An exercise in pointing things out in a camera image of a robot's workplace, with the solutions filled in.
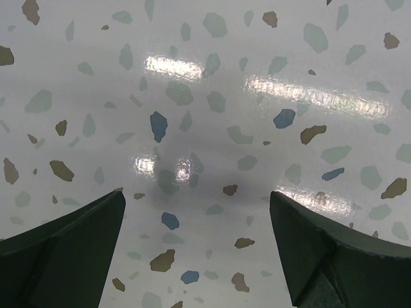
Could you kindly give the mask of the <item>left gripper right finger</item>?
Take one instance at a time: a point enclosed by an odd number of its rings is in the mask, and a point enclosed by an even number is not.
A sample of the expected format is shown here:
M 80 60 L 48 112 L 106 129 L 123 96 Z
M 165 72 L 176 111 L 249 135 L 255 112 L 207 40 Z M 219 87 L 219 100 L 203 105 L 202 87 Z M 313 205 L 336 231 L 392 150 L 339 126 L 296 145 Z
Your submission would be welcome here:
M 410 307 L 410 247 L 353 230 L 278 191 L 270 217 L 294 307 Z

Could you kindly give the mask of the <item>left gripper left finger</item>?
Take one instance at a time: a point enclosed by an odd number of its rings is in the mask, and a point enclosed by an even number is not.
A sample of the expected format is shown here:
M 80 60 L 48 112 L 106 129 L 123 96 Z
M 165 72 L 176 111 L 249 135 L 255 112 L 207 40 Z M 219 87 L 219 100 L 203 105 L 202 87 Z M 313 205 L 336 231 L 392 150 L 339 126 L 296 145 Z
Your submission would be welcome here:
M 1 241 L 1 307 L 98 307 L 125 212 L 112 191 Z

